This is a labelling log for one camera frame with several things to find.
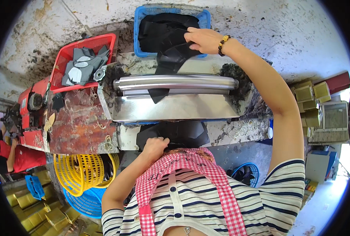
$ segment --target red basket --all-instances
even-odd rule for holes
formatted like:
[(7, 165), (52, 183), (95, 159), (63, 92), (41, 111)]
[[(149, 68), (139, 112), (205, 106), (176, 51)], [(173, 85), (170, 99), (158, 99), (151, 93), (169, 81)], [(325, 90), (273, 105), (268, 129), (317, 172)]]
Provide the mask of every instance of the red basket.
[(52, 74), (50, 75), (50, 91), (53, 93), (65, 92), (75, 89), (83, 89), (90, 87), (97, 87), (98, 83), (90, 80), (84, 86), (82, 85), (73, 85), (73, 86), (64, 86), (62, 85), (62, 77), (64, 76), (66, 64), (73, 59), (73, 49), (74, 48), (92, 48), (95, 54), (106, 45), (109, 51), (108, 61), (106, 64), (111, 63), (113, 45), (115, 44), (116, 35), (115, 34), (104, 34), (88, 39), (84, 39), (78, 42), (74, 42), (64, 46), (59, 50), (55, 65), (53, 66)]

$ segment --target yellow basket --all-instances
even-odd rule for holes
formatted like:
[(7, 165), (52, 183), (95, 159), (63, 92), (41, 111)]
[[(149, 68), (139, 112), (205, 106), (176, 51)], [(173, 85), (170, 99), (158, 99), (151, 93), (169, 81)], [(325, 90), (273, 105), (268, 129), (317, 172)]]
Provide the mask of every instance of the yellow basket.
[(56, 175), (61, 185), (73, 196), (99, 185), (104, 177), (104, 165), (100, 155), (54, 154)]
[(112, 154), (108, 153), (108, 156), (109, 158), (111, 158), (111, 161), (112, 161), (113, 176), (108, 181), (103, 181), (101, 184), (95, 186), (94, 188), (107, 188), (116, 177), (116, 172), (120, 165), (119, 156), (116, 153), (112, 153)]

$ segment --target necklace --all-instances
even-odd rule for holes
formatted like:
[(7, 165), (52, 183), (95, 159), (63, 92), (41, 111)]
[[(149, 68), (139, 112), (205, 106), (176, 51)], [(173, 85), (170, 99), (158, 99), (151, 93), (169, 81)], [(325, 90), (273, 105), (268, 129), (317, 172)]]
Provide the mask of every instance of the necklace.
[(189, 236), (189, 232), (191, 231), (190, 227), (184, 227), (184, 232), (186, 232), (187, 236)]

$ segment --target black beaded bracelet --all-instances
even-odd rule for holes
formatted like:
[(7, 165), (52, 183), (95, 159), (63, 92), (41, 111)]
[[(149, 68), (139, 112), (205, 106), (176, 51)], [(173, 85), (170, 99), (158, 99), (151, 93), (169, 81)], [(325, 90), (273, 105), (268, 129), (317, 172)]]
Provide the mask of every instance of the black beaded bracelet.
[(230, 35), (225, 35), (225, 36), (222, 38), (222, 40), (221, 40), (221, 42), (220, 42), (220, 45), (218, 46), (218, 54), (220, 54), (220, 56), (222, 56), (222, 57), (225, 56), (225, 54), (223, 54), (223, 53), (221, 52), (221, 50), (222, 50), (222, 45), (223, 45), (229, 38), (231, 38)]

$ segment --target striped shirt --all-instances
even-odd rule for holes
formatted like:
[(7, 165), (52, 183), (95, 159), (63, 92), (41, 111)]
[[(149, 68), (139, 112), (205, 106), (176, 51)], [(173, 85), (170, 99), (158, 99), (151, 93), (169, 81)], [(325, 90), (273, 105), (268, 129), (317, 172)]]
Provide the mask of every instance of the striped shirt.
[[(246, 186), (231, 177), (228, 181), (248, 236), (288, 233), (300, 210), (305, 189), (302, 159), (277, 165), (258, 188)], [(158, 236), (169, 227), (180, 225), (193, 227), (206, 235), (229, 235), (215, 186), (194, 171), (181, 169), (163, 176), (150, 207)], [(125, 211), (108, 210), (101, 220), (104, 236), (141, 235), (135, 195)]]

